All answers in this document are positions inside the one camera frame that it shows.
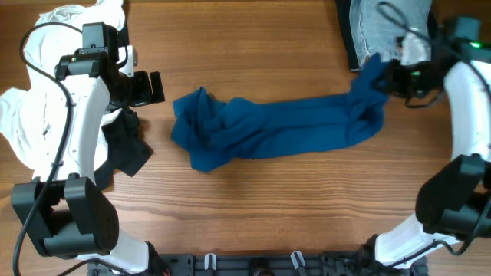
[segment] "wooden floor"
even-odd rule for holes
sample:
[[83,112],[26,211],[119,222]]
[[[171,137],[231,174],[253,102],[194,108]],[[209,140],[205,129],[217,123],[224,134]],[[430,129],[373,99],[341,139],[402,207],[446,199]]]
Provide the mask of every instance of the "wooden floor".
[[[28,90],[18,56],[21,36],[58,5],[0,5],[0,91]],[[488,18],[484,1],[438,1],[438,18],[456,13]],[[171,139],[172,102],[200,86],[220,100],[259,103],[345,92],[355,76],[347,61],[334,1],[197,1],[129,4],[137,69],[160,71],[167,102],[137,109],[154,150],[130,179],[114,177],[104,192],[120,227],[160,253],[321,252],[356,249],[414,211],[417,192],[450,158],[450,111],[442,103],[408,110],[386,107],[385,127],[349,149],[267,160],[236,159],[209,174],[190,168]],[[31,171],[0,138],[0,275],[11,275],[21,228],[10,205],[15,183]],[[491,242],[477,240],[455,258],[430,256],[431,275],[489,275]],[[53,275],[74,261],[42,258],[26,240],[24,275]],[[85,268],[77,271],[84,274]]]

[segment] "black fabric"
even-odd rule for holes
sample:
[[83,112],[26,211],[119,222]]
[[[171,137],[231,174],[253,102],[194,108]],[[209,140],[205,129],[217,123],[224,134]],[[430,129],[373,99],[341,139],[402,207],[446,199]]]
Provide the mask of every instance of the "black fabric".
[[358,71],[360,67],[358,66],[358,58],[354,49],[353,37],[351,36],[350,7],[351,0],[336,0],[339,28],[341,29],[346,55],[348,56],[348,66],[351,71]]
[[120,115],[102,127],[107,141],[107,160],[95,171],[95,182],[100,190],[110,185],[115,169],[134,176],[147,162],[151,149],[138,137],[140,121],[136,112],[125,107]]

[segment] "gray cloth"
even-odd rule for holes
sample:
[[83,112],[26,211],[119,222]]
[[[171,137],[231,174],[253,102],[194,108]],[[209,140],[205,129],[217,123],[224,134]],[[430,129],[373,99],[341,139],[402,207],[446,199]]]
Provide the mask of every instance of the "gray cloth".
[[[401,52],[396,45],[396,37],[404,35],[404,30],[390,23],[377,11],[377,3],[382,0],[351,0],[350,26],[354,49],[360,67],[375,53],[382,61],[400,59]],[[427,19],[431,0],[384,0],[398,7],[407,17],[410,28],[417,28],[428,36]],[[386,8],[387,13],[398,21],[398,16]]]

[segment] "white cloth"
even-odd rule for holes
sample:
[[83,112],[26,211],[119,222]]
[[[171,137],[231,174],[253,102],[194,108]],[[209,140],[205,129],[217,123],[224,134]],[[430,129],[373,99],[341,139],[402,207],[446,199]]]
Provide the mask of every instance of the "white cloth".
[[[118,31],[124,26],[123,0],[97,0],[89,8],[66,5],[41,14],[36,25],[46,22],[63,22],[82,29],[82,25],[104,22]],[[34,31],[28,39],[24,53],[34,66],[54,76],[54,66],[60,57],[73,54],[82,46],[82,35],[70,28],[48,26]],[[46,148],[58,147],[60,137],[50,136],[53,128],[63,129],[65,115],[57,108],[64,95],[51,80],[28,67],[31,89],[29,92],[11,88],[0,96],[0,133],[7,138],[15,155],[27,167],[36,169],[40,155],[46,155]],[[112,123],[120,110],[104,115],[101,126]],[[94,170],[107,159],[107,142],[99,129],[94,157]]]

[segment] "blue towel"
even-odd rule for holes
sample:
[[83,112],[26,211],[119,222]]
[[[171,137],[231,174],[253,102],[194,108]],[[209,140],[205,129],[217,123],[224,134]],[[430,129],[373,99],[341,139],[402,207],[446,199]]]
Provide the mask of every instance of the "blue towel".
[[353,146],[382,127],[388,96],[374,90],[372,82],[386,66],[374,55],[347,94],[274,104],[244,98],[224,103],[201,87],[174,101],[172,139],[203,172],[234,157],[264,159]]

